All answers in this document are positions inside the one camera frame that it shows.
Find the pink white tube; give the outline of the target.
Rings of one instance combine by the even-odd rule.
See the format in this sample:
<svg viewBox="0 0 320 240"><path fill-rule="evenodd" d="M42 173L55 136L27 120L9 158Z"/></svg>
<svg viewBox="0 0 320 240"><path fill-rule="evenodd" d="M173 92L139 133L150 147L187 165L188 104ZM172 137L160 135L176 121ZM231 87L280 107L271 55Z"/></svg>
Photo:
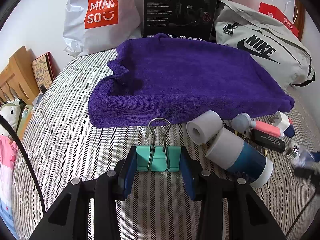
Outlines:
<svg viewBox="0 0 320 240"><path fill-rule="evenodd" d="M232 128L240 133L252 128L276 138L284 136L284 132L279 127L274 127L262 121L254 121L247 113L240 113L234 117L232 119Z"/></svg>

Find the black headset box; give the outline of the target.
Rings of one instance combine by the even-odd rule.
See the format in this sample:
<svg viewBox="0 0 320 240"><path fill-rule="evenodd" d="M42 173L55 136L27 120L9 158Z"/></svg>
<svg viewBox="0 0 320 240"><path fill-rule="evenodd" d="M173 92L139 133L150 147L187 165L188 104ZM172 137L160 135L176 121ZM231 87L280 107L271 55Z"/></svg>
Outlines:
<svg viewBox="0 0 320 240"><path fill-rule="evenodd" d="M143 36L209 42L217 0L144 0Z"/></svg>

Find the vaseline lip jar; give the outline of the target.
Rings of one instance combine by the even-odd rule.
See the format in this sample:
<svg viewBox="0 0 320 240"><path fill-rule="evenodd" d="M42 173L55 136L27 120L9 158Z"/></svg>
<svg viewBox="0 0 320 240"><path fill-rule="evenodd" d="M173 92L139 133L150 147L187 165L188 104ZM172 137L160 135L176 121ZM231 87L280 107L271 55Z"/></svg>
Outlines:
<svg viewBox="0 0 320 240"><path fill-rule="evenodd" d="M284 131L284 134L288 138L292 138L295 135L295 129L294 129L293 121L291 118L289 118L289 127Z"/></svg>

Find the grey nike bag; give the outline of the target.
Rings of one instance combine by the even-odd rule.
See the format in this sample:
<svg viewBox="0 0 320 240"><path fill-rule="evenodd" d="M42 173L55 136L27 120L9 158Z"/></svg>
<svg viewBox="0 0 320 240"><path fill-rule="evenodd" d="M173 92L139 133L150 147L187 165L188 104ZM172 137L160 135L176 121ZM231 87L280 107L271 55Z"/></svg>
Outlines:
<svg viewBox="0 0 320 240"><path fill-rule="evenodd" d="M216 42L250 53L280 85L315 81L310 51L278 20L230 0L217 0Z"/></svg>

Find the black gold tube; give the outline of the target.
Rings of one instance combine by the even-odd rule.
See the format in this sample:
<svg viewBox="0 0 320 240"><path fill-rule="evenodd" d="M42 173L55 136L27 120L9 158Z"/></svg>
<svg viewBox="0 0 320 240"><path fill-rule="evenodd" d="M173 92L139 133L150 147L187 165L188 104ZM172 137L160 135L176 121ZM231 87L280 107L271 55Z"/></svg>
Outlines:
<svg viewBox="0 0 320 240"><path fill-rule="evenodd" d="M247 159L262 159L267 157L267 152L263 147L258 146L251 139L233 130L229 126L225 125L221 129L221 134L223 142L227 147L226 152L246 155Z"/></svg>

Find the wooden door frame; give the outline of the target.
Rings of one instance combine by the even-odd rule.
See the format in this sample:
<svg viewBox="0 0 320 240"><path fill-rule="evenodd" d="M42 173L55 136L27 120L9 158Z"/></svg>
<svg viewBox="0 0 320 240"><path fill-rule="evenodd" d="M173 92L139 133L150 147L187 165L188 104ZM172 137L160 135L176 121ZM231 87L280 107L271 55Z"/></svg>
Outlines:
<svg viewBox="0 0 320 240"><path fill-rule="evenodd" d="M300 0L295 0L296 20L294 26L298 29L298 39L301 40L304 31L306 9Z"/></svg>

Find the red paper shopping bag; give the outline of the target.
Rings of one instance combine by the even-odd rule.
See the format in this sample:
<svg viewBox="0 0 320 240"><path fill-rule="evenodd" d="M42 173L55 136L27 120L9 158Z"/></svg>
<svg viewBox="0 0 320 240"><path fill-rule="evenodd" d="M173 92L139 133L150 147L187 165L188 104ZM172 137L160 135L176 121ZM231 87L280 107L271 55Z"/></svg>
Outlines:
<svg viewBox="0 0 320 240"><path fill-rule="evenodd" d="M295 26L295 22L296 22L298 15L299 15L299 11L298 11L298 7L296 6L296 4L293 3L292 1L288 1L286 3L284 2L285 9L280 10L273 3L274 3L274 0L272 0L271 4L261 2L259 5L259 12L280 21L283 25L285 25L285 27L287 27L287 29L289 29L296 37L298 37L299 30ZM295 6L293 20L289 20L289 18L285 15L285 11L287 10L289 3L292 3Z"/></svg>

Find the white miniso plastic bag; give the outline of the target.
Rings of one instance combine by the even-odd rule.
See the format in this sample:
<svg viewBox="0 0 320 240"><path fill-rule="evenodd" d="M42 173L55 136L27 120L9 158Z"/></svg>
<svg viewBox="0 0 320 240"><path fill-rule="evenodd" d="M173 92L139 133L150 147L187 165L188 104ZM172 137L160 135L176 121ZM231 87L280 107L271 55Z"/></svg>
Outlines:
<svg viewBox="0 0 320 240"><path fill-rule="evenodd" d="M86 56L116 48L142 32L143 0L68 0L65 52Z"/></svg>

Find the clear pill bottle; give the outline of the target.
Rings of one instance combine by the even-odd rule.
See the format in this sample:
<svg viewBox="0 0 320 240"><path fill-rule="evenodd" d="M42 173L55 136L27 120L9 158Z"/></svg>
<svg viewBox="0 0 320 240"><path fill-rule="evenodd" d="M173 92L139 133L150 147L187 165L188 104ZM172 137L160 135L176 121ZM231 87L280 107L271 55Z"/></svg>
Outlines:
<svg viewBox="0 0 320 240"><path fill-rule="evenodd" d="M309 167L315 163L313 155L304 146L301 146L294 140L290 140L286 144L284 155L293 168Z"/></svg>

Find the blue white cylindrical bottle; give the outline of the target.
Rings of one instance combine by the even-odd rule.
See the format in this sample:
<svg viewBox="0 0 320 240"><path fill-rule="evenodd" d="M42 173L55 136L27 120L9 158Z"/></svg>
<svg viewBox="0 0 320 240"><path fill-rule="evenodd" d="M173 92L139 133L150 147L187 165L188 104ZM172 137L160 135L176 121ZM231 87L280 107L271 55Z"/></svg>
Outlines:
<svg viewBox="0 0 320 240"><path fill-rule="evenodd" d="M254 188L262 187L273 171L273 163L268 157L224 127L208 149L206 158Z"/></svg>

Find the white usb charger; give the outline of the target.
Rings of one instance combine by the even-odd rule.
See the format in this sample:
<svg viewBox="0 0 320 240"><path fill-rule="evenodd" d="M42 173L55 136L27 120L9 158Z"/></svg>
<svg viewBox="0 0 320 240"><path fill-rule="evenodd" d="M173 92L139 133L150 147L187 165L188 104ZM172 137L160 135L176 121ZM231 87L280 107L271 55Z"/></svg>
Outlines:
<svg viewBox="0 0 320 240"><path fill-rule="evenodd" d="M277 111L269 118L269 121L274 127L281 129L283 132L290 126L289 117L284 113Z"/></svg>

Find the patterned book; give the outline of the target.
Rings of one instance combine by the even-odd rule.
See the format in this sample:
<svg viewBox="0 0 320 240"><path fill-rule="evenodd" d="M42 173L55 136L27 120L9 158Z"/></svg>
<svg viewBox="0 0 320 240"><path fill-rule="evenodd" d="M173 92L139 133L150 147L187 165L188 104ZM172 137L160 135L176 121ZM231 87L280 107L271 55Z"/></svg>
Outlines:
<svg viewBox="0 0 320 240"><path fill-rule="evenodd" d="M47 52L36 58L31 62L31 66L38 87L48 90L55 79L51 53Z"/></svg>

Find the black rectangular box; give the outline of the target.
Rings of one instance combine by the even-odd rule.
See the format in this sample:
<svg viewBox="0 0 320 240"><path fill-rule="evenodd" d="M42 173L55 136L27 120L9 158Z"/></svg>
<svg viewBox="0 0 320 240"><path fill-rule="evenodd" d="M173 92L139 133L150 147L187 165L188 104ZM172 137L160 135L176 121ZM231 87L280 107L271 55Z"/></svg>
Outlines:
<svg viewBox="0 0 320 240"><path fill-rule="evenodd" d="M252 129L250 135L251 140L259 146L280 153L285 151L285 142L279 138L273 137L256 129Z"/></svg>

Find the purple towel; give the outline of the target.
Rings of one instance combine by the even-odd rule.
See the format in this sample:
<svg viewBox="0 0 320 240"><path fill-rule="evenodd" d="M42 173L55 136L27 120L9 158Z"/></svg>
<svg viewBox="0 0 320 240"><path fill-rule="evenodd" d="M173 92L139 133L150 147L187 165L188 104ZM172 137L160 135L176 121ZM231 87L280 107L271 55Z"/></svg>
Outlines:
<svg viewBox="0 0 320 240"><path fill-rule="evenodd" d="M97 128L145 126L153 118L186 123L212 110L231 120L289 112L294 99L250 54L215 43L157 34L127 40L88 100Z"/></svg>

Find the teal binder clip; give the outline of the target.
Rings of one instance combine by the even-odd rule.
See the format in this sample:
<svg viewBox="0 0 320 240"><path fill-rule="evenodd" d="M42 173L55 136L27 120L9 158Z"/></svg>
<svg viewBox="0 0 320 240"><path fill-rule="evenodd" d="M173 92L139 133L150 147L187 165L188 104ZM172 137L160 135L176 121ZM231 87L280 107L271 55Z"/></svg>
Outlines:
<svg viewBox="0 0 320 240"><path fill-rule="evenodd" d="M155 121L164 121L168 127L162 135L162 146L156 146L156 133L152 128ZM171 129L171 123L165 118L154 118L148 128L152 134L152 144L150 146L137 146L137 171L152 172L178 172L180 170L181 146L168 146L166 135Z"/></svg>

